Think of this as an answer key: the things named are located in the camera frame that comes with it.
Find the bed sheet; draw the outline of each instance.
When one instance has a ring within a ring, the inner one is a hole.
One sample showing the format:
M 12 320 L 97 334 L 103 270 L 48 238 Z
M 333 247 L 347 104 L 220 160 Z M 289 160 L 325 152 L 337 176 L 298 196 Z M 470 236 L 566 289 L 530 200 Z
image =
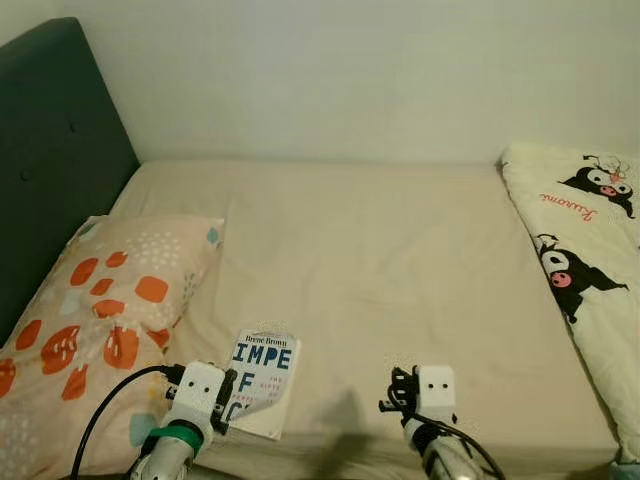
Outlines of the bed sheet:
M 242 328 L 302 341 L 283 439 L 238 431 L 198 463 L 246 478 L 422 479 L 393 366 L 456 372 L 459 428 L 509 478 L 588 478 L 616 442 L 491 166 L 145 163 L 116 216 L 227 219 L 170 361 L 226 365 Z

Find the book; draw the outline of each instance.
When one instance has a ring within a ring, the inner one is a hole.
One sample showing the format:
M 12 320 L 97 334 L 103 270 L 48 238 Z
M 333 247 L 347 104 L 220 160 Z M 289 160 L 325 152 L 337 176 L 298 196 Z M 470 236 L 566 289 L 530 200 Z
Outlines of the book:
M 292 335 L 242 330 L 229 364 L 238 376 L 223 419 L 232 428 L 279 440 L 299 355 L 300 341 Z

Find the upholstered headboard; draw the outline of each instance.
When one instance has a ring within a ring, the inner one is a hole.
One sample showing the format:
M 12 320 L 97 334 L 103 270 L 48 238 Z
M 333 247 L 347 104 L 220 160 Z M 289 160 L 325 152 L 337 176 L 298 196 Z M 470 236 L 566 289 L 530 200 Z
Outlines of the upholstered headboard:
M 65 242 L 137 167 L 75 18 L 0 48 L 0 345 Z

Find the blanket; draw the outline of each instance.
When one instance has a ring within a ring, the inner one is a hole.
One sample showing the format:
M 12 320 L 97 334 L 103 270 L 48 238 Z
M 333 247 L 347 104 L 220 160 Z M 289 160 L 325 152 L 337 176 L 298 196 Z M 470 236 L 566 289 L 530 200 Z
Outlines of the blanket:
M 616 423 L 618 460 L 639 462 L 640 162 L 519 145 L 503 154 L 502 172 Z

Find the pillow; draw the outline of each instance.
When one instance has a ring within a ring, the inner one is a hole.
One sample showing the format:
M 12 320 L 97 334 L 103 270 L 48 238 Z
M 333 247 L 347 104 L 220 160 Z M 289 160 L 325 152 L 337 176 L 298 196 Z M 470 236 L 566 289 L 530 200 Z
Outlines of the pillow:
M 173 326 L 208 268 L 223 221 L 91 217 L 0 351 L 0 478 L 69 474 L 95 409 L 123 378 L 164 363 Z M 127 386 L 96 425 L 82 472 L 125 471 L 166 411 L 160 374 Z

